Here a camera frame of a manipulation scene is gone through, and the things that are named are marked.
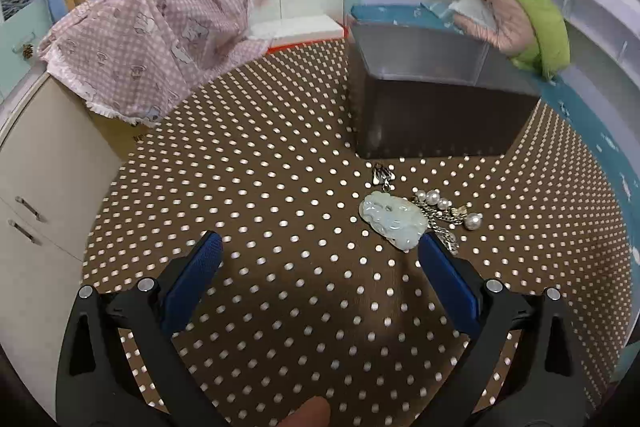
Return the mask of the operator thumb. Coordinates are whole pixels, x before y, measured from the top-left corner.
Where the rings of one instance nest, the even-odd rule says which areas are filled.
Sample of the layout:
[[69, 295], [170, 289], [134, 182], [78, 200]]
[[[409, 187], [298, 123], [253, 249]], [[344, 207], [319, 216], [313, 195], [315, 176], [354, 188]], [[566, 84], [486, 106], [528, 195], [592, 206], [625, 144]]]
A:
[[322, 397], [313, 397], [280, 421], [278, 427], [328, 427], [330, 419], [329, 402]]

